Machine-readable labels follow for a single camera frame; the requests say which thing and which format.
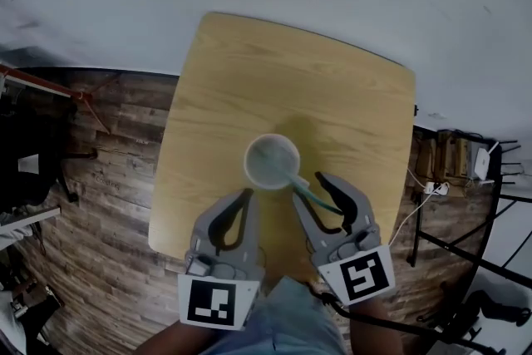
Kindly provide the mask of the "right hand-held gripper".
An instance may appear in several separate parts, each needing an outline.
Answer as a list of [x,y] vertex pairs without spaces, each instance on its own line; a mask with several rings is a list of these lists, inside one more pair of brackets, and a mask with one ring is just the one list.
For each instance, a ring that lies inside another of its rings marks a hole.
[[394,288],[390,249],[381,244],[370,200],[339,176],[316,172],[315,177],[342,217],[339,227],[328,228],[308,198],[299,190],[293,192],[293,206],[312,248],[311,262],[318,274],[347,306]]

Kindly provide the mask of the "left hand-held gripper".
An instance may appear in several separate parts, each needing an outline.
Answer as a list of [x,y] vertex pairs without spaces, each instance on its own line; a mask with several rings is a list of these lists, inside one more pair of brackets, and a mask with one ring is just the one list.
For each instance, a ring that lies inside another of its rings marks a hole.
[[[225,235],[241,214],[236,241]],[[226,195],[195,221],[186,270],[179,274],[180,321],[219,330],[245,328],[259,294],[259,202],[250,188]]]

